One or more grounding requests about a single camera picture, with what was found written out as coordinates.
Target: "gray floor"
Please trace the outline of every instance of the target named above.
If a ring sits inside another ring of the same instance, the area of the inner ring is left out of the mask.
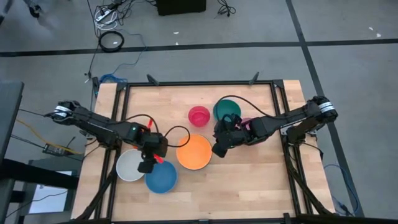
[[[14,1],[0,26],[0,52],[96,47],[85,1],[38,2],[45,14],[36,20],[22,1]],[[90,2],[94,8],[102,1]],[[219,6],[214,0],[207,2],[206,12],[166,17],[158,16],[156,8],[147,3],[137,3],[132,17],[120,28],[142,34],[148,46],[176,42],[184,45],[298,41],[285,1],[228,0],[237,9],[230,18],[215,18]],[[293,4],[307,41],[398,38],[397,1],[293,0]],[[125,46],[141,43],[127,35]],[[325,94],[340,114],[336,127],[367,217],[398,218],[398,181],[394,178],[398,172],[394,144],[394,128],[398,125],[397,52],[398,44],[310,47]],[[137,56],[135,52],[99,54],[94,60],[93,75],[110,73],[118,64],[131,63]],[[45,113],[64,99],[88,106],[91,86],[84,83],[83,74],[91,57],[84,54],[0,58],[0,78],[25,83],[21,108]],[[300,47],[144,52],[135,67],[122,67],[116,75],[130,82],[144,82],[148,73],[159,81],[248,80],[256,72],[263,80],[298,79],[306,98],[315,94]],[[71,147],[83,150],[85,140],[77,128],[23,112],[18,117],[57,144],[66,144],[76,136]],[[19,124],[13,133],[41,143]],[[324,164],[337,164],[327,128],[320,131],[318,145],[325,152]],[[50,156],[12,139],[6,157],[27,162]],[[329,168],[326,174],[332,194],[349,205],[341,172]],[[67,212],[59,216],[35,215],[27,217],[30,220],[26,223],[54,223],[67,217]]]

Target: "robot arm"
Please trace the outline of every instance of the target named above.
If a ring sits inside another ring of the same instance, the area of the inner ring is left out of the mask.
[[[314,96],[306,105],[284,114],[265,115],[243,123],[238,115],[227,114],[215,126],[213,136],[216,138],[216,144],[212,151],[217,156],[224,157],[228,149],[242,144],[258,144],[279,129],[286,129],[289,143],[299,144],[303,141],[305,133],[322,128],[325,124],[333,122],[337,116],[333,105],[324,96]]]
[[[74,125],[95,136],[104,147],[115,149],[122,142],[136,146],[142,151],[139,172],[151,173],[156,164],[155,155],[165,157],[167,138],[160,133],[152,133],[149,128],[139,123],[115,121],[80,106],[77,101],[61,101],[49,116],[58,124]]]

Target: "white bowl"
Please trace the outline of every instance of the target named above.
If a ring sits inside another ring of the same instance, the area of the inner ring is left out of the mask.
[[[120,179],[128,182],[139,180],[144,175],[137,170],[142,161],[141,151],[131,149],[124,152],[116,163],[116,172]]]

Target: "green bowl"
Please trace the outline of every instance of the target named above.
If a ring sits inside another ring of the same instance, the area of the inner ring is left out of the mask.
[[[225,114],[237,114],[237,115],[241,115],[242,111],[241,108],[239,107],[239,105],[237,103],[235,103],[232,100],[221,100],[218,103],[217,106],[217,113],[218,113],[218,119],[216,116],[216,105],[214,105],[213,107],[213,116],[216,120],[220,120],[223,118],[223,116]]]

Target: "wooden tabletop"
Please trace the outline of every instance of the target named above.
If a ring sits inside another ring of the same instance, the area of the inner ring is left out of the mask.
[[[284,84],[290,109],[304,105],[300,82],[286,80]],[[111,117],[115,91],[116,84],[100,86],[96,113]],[[213,105],[225,95],[242,96],[265,113],[275,115],[269,85],[220,85],[131,88],[127,117],[141,113],[149,114],[156,120],[162,133],[172,126],[182,125],[191,133],[201,134],[214,144],[213,116],[204,128],[195,128],[188,120],[188,111],[193,106],[201,105],[212,113]],[[122,103],[123,99],[124,93],[121,94],[119,102]],[[260,116],[249,104],[238,99],[233,100],[241,107],[242,118]],[[118,108],[118,118],[121,106],[120,104]],[[147,118],[137,118],[134,121],[144,125],[148,123]],[[169,144],[178,145],[179,140],[185,135],[184,130],[174,129],[167,139]],[[306,141],[317,145],[314,138],[309,136]],[[88,146],[86,153],[95,147],[96,144]],[[132,146],[123,144],[122,153],[128,149],[132,149]],[[319,152],[306,145],[302,145],[300,151],[308,186],[324,206],[333,212],[333,202]],[[72,218],[84,211],[97,192],[103,159],[102,148],[85,159]],[[135,182],[118,179],[112,221],[280,218],[285,212],[294,217],[278,132],[255,146],[230,149],[223,159],[213,154],[210,163],[200,170],[182,167],[177,161],[174,148],[169,148],[165,159],[173,163],[178,170],[175,188],[167,194],[159,195],[148,190],[144,178]],[[300,187],[297,188],[302,211],[305,211]],[[103,215],[106,214],[108,196],[109,189],[104,196]]]

